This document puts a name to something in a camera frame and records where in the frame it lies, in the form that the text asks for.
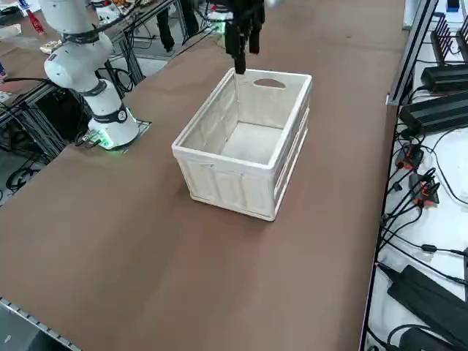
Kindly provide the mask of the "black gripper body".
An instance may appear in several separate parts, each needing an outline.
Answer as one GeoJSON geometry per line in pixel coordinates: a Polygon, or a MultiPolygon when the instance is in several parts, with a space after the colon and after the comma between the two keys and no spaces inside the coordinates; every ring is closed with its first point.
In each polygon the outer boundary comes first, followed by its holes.
{"type": "Polygon", "coordinates": [[[226,7],[233,14],[229,26],[254,26],[261,28],[265,22],[265,2],[263,0],[227,0],[226,7]]]}

